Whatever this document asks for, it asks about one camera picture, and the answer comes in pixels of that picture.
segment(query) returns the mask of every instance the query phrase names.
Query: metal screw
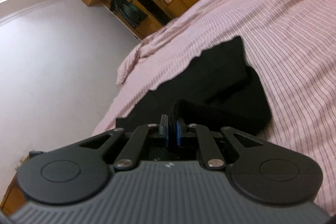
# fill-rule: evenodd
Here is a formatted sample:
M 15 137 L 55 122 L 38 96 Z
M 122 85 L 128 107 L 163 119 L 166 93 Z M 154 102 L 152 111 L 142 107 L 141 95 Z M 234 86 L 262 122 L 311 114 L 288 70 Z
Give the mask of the metal screw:
M 222 167 L 225 164 L 223 160 L 220 159 L 211 159 L 208 160 L 209 167 Z
M 133 162 L 129 159 L 121 159 L 117 161 L 117 166 L 122 168 L 130 167 L 132 164 Z

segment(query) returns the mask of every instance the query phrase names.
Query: bedspread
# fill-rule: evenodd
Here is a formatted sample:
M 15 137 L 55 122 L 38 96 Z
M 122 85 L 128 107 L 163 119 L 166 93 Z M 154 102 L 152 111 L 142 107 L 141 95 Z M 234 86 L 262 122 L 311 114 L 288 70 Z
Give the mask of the bedspread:
M 202 50 L 237 35 L 273 114 L 260 136 L 319 163 L 324 180 L 315 202 L 336 213 L 336 0 L 200 0 L 124 60 L 122 89 L 94 134 L 113 128 Z

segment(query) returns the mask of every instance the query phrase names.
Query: wrinkled sheet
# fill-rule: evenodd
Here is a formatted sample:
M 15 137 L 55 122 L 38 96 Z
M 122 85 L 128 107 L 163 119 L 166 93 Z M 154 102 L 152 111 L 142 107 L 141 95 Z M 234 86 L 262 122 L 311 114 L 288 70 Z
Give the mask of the wrinkled sheet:
M 324 180 L 315 202 L 336 213 L 336 0 L 200 0 L 124 60 L 122 89 L 94 134 L 114 128 L 116 117 L 202 50 L 237 35 L 273 114 L 260 136 L 319 163 Z

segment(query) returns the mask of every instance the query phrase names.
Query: black cloth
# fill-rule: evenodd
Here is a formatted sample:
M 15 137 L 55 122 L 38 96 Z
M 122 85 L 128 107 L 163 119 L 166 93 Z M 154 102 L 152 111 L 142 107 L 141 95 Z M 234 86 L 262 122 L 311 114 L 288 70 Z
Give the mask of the black cloth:
M 134 131 L 159 123 L 162 114 L 169 114 L 170 131 L 179 117 L 212 131 L 231 126 L 256 135 L 263 129 L 271 113 L 257 73 L 245 64 L 241 37 L 204 50 L 182 73 L 147 92 L 117 127 Z

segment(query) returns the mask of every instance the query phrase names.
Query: white wall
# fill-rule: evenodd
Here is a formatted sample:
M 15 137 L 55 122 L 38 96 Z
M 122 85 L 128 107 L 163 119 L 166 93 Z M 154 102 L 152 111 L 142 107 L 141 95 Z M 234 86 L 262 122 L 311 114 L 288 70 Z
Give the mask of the white wall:
M 138 43 L 105 7 L 54 0 L 0 26 L 0 196 L 30 150 L 90 137 Z

